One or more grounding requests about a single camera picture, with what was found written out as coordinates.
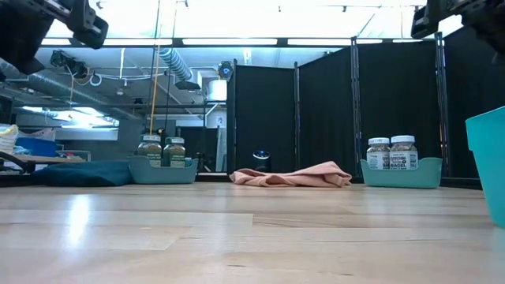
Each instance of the dark teal cushion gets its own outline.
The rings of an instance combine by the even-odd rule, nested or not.
[[[49,186],[121,186],[132,182],[128,162],[61,163],[32,174],[37,183]]]

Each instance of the small black device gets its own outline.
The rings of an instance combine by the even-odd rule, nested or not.
[[[254,170],[264,173],[271,172],[271,160],[269,152],[265,150],[254,151],[252,157],[254,158]]]

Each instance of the glass jar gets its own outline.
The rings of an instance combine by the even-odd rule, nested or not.
[[[391,138],[391,152],[389,154],[392,170],[416,170],[417,149],[413,145],[416,138],[411,135],[394,136]]]
[[[163,149],[163,166],[185,167],[186,148],[184,138],[168,137],[165,139]]]
[[[370,148],[366,151],[366,161],[372,170],[389,169],[389,138],[368,139]]]
[[[160,167],[162,148],[159,142],[161,141],[161,137],[144,134],[140,136],[140,141],[137,149],[138,155],[147,157],[151,166]]]

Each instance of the pink cloth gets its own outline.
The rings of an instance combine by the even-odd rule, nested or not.
[[[339,188],[350,185],[350,174],[333,162],[326,162],[288,174],[266,174],[251,169],[237,170],[230,175],[236,185],[264,187],[314,186]]]

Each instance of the teal container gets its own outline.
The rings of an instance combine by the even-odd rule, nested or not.
[[[424,158],[416,170],[372,170],[362,159],[361,170],[369,186],[436,189],[442,176],[442,159]]]
[[[468,147],[473,152],[492,221],[505,227],[505,106],[466,120]]]
[[[196,179],[198,159],[186,159],[185,167],[152,166],[148,157],[128,157],[129,171],[137,185],[192,184]]]

